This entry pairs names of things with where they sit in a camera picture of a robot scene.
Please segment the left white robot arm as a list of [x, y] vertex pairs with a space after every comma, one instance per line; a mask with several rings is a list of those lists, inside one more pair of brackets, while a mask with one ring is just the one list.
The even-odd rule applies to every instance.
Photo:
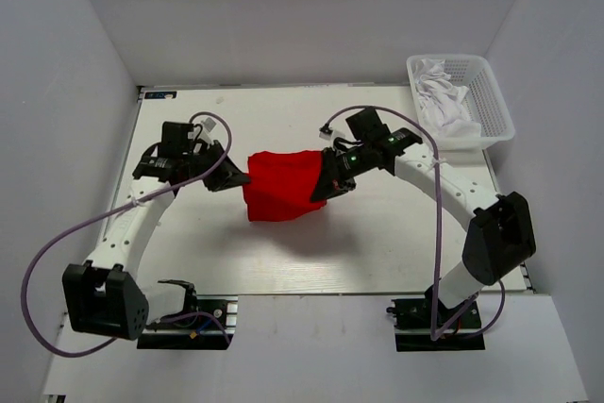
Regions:
[[166, 122], [158, 143], [134, 168], [124, 210], [112, 215], [100, 244], [62, 275], [71, 327], [76, 332], [125, 340], [145, 328], [175, 322], [187, 327], [199, 315], [192, 283], [163, 279], [143, 286], [139, 267], [164, 212], [185, 186], [202, 182], [211, 192], [249, 183], [228, 157], [228, 144], [211, 136], [215, 115], [196, 114], [188, 123]]

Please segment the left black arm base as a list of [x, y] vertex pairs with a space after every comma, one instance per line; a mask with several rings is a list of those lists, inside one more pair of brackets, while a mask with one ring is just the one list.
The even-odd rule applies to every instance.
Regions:
[[199, 294], [191, 282], [160, 280], [143, 291], [150, 315], [140, 350], [225, 351], [233, 340], [238, 298]]

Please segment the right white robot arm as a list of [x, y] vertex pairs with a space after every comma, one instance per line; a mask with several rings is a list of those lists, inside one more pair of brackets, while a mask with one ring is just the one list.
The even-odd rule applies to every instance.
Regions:
[[320, 129], [329, 142], [310, 200], [327, 201], [356, 188], [356, 177], [374, 169], [410, 183], [432, 198], [437, 212], [448, 212], [466, 233], [461, 260], [427, 291], [428, 319], [445, 327], [457, 319], [461, 304], [534, 255], [529, 203], [517, 192], [500, 194], [464, 176], [435, 154], [433, 146], [402, 127], [390, 130], [375, 107], [348, 117], [347, 140], [329, 124]]

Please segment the red t shirt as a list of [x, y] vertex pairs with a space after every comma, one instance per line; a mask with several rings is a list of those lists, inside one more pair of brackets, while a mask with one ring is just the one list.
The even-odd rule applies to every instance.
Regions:
[[318, 150], [295, 153], [262, 151], [247, 159], [250, 182], [243, 186], [249, 222], [286, 222], [327, 204], [310, 197], [321, 173]]

